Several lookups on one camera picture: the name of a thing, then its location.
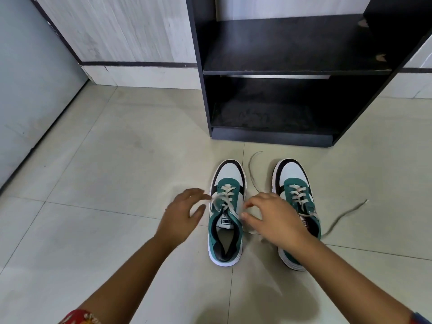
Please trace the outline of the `person's left hand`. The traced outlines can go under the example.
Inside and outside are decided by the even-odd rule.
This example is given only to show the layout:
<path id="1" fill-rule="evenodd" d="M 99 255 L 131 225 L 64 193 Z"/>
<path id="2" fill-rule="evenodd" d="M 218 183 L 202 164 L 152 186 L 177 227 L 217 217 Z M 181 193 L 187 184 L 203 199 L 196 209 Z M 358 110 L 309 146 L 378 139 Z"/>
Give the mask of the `person's left hand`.
<path id="1" fill-rule="evenodd" d="M 171 251 L 182 244 L 198 226 L 190 219 L 192 208 L 201 201 L 209 202 L 211 196 L 199 188 L 190 188 L 178 194 L 167 206 L 155 238 Z"/>

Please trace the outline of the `person's right hand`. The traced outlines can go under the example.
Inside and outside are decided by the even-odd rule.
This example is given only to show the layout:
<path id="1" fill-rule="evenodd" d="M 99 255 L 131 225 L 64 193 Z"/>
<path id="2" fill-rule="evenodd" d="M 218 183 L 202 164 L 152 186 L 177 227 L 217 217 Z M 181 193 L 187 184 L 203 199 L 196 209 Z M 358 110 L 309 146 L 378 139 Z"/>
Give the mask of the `person's right hand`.
<path id="1" fill-rule="evenodd" d="M 275 193 L 252 196 L 243 208 L 243 212 L 262 219 L 260 234 L 283 250 L 293 251 L 308 233 L 294 208 Z"/>

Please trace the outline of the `person's right forearm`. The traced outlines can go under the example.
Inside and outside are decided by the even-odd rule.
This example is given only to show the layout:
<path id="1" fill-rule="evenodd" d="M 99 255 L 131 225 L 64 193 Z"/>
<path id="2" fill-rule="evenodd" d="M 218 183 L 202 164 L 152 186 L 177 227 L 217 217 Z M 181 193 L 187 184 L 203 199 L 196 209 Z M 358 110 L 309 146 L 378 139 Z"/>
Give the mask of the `person's right forearm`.
<path id="1" fill-rule="evenodd" d="M 414 312 L 379 288 L 304 227 L 278 236 L 350 324 L 417 324 Z"/>

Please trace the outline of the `person's left forearm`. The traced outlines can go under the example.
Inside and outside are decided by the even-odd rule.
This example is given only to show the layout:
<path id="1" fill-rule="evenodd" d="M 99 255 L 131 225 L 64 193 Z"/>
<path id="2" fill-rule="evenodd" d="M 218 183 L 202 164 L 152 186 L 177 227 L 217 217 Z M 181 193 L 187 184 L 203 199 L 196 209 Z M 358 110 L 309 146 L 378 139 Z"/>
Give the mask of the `person's left forearm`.
<path id="1" fill-rule="evenodd" d="M 101 324 L 129 324 L 159 268 L 186 238 L 156 233 L 80 306 Z"/>

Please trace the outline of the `red patterned sleeve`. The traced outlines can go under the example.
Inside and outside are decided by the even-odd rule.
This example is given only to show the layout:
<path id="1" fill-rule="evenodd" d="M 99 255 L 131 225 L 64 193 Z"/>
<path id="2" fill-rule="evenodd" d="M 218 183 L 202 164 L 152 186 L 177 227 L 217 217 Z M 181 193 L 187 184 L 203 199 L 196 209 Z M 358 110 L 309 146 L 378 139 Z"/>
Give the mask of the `red patterned sleeve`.
<path id="1" fill-rule="evenodd" d="M 101 322 L 93 313 L 83 309 L 75 309 L 58 324 L 101 324 Z"/>

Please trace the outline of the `black wooden shelf unit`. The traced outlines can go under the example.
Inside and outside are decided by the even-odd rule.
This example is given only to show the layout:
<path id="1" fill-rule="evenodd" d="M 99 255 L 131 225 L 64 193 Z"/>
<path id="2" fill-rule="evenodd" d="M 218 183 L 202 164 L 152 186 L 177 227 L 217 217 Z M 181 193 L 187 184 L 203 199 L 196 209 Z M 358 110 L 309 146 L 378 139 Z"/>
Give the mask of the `black wooden shelf unit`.
<path id="1" fill-rule="evenodd" d="M 259 1 L 223 18 L 222 0 L 186 0 L 214 140 L 330 148 L 432 35 L 432 0 L 251 12 Z"/>

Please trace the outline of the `grey door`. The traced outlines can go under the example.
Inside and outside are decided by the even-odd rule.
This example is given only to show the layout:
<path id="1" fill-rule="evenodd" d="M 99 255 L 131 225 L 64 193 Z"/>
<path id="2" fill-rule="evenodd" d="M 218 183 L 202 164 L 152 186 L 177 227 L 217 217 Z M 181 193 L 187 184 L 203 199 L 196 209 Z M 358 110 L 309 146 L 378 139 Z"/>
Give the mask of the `grey door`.
<path id="1" fill-rule="evenodd" d="M 31 0 L 0 0 L 0 191 L 87 80 Z"/>

